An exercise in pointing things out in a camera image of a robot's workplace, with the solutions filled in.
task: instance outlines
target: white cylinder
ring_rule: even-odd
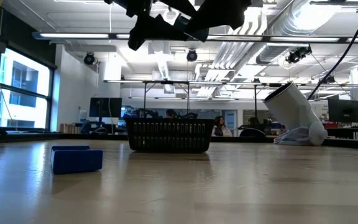
[[[309,128],[310,142],[313,145],[323,143],[327,131],[311,109],[309,101],[293,83],[287,83],[269,94],[264,103],[287,130],[305,126]]]

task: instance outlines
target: black basket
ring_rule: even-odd
[[[135,151],[205,152],[212,119],[125,118],[129,146]]]

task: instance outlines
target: desk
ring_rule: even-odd
[[[358,128],[326,128],[328,136],[337,138],[354,139],[354,133],[358,133]]]
[[[103,169],[52,177],[50,148],[80,144],[103,150]],[[204,154],[147,154],[62,139],[0,144],[0,174],[0,223],[358,222],[351,149],[212,143]]]

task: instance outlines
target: table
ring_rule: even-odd
[[[326,130],[328,136],[347,139],[354,139],[355,133],[358,133],[358,128],[326,128]]]

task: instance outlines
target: blue foam block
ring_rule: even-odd
[[[103,151],[89,146],[54,146],[50,162],[54,174],[91,172],[102,169]]]

